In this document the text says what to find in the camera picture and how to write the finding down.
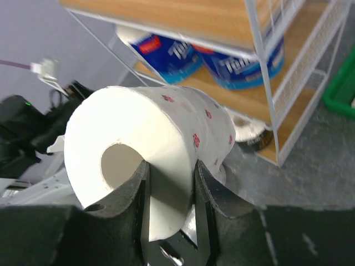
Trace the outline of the black paper towel roll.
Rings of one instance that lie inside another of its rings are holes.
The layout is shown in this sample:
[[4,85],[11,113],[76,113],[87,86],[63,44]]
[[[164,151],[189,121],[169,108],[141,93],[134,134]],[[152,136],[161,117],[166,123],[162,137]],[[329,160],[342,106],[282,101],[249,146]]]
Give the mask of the black paper towel roll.
[[266,148],[273,139],[273,132],[264,126],[232,115],[235,142],[243,152],[253,153]]

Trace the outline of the blue roll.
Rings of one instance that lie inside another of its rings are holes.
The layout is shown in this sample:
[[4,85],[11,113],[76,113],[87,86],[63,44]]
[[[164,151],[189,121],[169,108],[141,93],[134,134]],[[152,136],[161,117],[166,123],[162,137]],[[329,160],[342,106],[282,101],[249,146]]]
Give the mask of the blue roll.
[[[250,89],[263,84],[258,60],[232,57],[211,49],[192,45],[214,81],[229,90]],[[285,62],[284,38],[281,38],[267,60],[270,79],[282,69]]]
[[184,81],[203,65],[189,43],[122,25],[116,25],[116,34],[152,73],[168,84]]

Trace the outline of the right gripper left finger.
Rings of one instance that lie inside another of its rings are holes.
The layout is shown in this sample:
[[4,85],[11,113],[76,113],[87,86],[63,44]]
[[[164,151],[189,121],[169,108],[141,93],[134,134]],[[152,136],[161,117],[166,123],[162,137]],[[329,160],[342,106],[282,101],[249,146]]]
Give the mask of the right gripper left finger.
[[2,265],[145,265],[150,165],[80,210],[38,205],[1,208]]

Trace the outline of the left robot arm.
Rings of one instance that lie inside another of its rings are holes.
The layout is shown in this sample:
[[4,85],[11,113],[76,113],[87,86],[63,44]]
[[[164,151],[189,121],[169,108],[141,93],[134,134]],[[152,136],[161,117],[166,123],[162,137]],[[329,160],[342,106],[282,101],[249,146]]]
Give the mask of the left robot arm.
[[[58,104],[46,114],[20,95],[1,100],[1,206],[27,204],[73,204],[80,207],[64,167],[62,144],[67,122],[79,104],[93,93],[73,81],[59,93]],[[41,163],[40,155],[53,161],[37,179],[22,179],[30,167]]]

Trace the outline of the white wire wooden shelf rack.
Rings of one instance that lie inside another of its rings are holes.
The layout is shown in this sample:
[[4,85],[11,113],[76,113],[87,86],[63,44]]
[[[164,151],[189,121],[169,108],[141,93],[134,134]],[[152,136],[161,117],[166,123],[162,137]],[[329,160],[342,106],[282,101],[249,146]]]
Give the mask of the white wire wooden shelf rack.
[[205,64],[182,85],[197,88],[273,136],[260,152],[282,165],[315,109],[329,77],[317,69],[340,34],[351,1],[61,1],[88,16],[152,34],[135,46],[131,72],[167,84],[147,62],[170,40],[177,54],[192,46]]

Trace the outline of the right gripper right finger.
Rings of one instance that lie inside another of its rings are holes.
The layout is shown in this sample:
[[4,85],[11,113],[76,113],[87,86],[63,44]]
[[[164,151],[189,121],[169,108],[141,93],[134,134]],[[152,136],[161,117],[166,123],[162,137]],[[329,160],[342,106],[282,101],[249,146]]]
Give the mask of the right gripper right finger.
[[353,206],[254,206],[195,166],[199,265],[353,265]]

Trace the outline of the white floral roll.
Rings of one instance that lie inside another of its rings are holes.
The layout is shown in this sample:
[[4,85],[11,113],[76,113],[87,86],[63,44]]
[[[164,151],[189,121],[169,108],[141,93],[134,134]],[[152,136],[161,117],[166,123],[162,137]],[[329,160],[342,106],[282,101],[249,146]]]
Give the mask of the white floral roll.
[[197,161],[226,182],[222,163],[235,130],[226,110],[200,90],[109,86],[74,110],[63,139],[69,182],[83,207],[123,185],[142,161],[150,164],[149,239],[157,241],[183,227]]

